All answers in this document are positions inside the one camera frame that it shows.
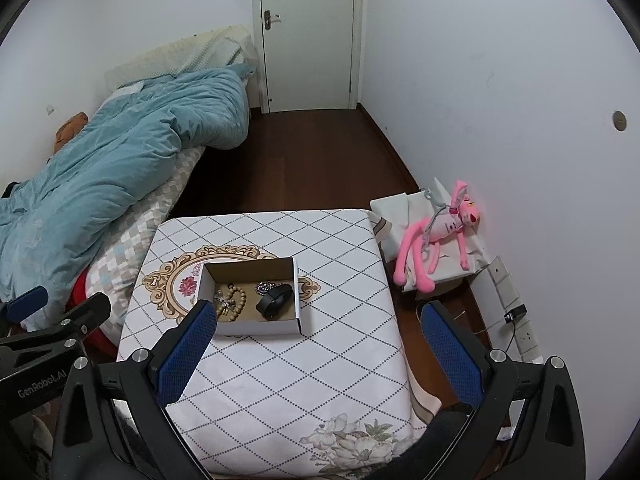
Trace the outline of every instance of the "white door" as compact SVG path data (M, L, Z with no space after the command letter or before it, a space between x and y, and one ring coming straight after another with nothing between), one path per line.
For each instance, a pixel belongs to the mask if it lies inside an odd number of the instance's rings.
M271 112L349 108L353 0L262 0Z

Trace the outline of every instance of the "wall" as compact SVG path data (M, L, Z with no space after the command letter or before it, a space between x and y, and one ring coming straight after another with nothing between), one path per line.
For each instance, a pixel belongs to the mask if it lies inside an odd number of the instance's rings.
M37 173L69 117L91 116L108 95L105 70L191 34L253 33L252 23L252 0L31 0L0 46L0 192Z
M104 99L96 11L94 0L31 0L0 46L0 192L37 173L56 130Z
M568 364L598 478L640 417L640 54L605 0L367 0L367 15L362 103L419 184L471 183L543 354Z

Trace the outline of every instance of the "pink panther plush toy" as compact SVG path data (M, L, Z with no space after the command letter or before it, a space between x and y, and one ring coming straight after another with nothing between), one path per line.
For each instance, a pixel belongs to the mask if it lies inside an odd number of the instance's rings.
M415 286L420 292L433 292L436 285L427 274L433 274L438 267L440 241L454 233L458 238L458 247L460 248L460 267L463 270L469 270L464 230L465 226L473 227L478 224L479 219L478 208L466 194L466 182L458 180L456 189L452 194L448 214L438 215L436 213L433 222L431 218L425 218L407 228L400 244L396 271L394 272L394 283L399 286L406 284L404 266L406 265L409 248L411 248L414 254ZM422 246L425 238L429 243L433 244L433 249L429 251L429 265L426 273L422 264Z

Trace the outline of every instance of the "box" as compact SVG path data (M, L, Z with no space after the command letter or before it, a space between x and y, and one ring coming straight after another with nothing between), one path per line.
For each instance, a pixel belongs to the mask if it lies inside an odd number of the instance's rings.
M271 320L264 319L255 308L262 299L255 291L255 286L260 282L289 283L293 287L293 297ZM204 264L196 286L196 300L208 300L217 307L214 295L217 290L221 290L223 294L228 293L229 283L245 291L246 303L235 321L231 321L228 314L218 318L216 336L302 333L298 264L295 258ZM239 294L236 294L234 299L238 301Z

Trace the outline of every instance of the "blue gripper pad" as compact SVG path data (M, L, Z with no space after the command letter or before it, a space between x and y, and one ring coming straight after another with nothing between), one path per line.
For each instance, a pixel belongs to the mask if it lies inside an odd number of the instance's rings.
M156 399L163 408L180 399L216 331L216 309L209 301L204 303L158 370Z
M11 323L18 324L31 314L47 306L48 302L47 289L39 285L18 296L15 300L7 301L2 308L4 310L4 318Z
M462 343L431 303L420 315L422 334L461 402L474 409L482 401L482 375Z

